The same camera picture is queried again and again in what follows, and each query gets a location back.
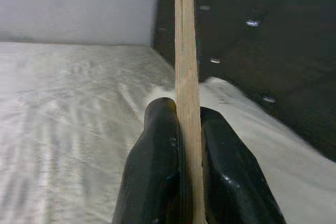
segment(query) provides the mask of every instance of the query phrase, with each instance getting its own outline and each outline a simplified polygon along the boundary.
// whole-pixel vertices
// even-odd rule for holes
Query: wood grain
[[[177,116],[192,187],[193,224],[203,224],[205,211],[194,0],[175,0],[175,71]]]

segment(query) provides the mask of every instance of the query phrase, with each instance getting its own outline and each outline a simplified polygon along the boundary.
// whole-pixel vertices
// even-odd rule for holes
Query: white cloth surface
[[[110,223],[146,105],[174,97],[151,48],[0,43],[0,223]],[[336,164],[226,81],[201,84],[257,157],[288,223],[332,224]]]

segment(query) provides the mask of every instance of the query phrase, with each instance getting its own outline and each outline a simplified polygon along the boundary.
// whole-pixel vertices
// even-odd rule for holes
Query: dark background
[[[200,80],[228,80],[336,161],[336,0],[195,0],[195,17]],[[154,48],[174,65],[174,0]]]

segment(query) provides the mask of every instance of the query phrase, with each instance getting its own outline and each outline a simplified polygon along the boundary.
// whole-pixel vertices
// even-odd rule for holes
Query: white wall
[[[149,45],[157,0],[0,0],[0,40]]]

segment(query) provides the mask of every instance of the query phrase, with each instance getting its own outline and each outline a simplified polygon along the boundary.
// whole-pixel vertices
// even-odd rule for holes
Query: wooden stick
[[[194,0],[175,0],[175,58],[177,117],[192,186],[193,224],[203,224],[205,210]]]

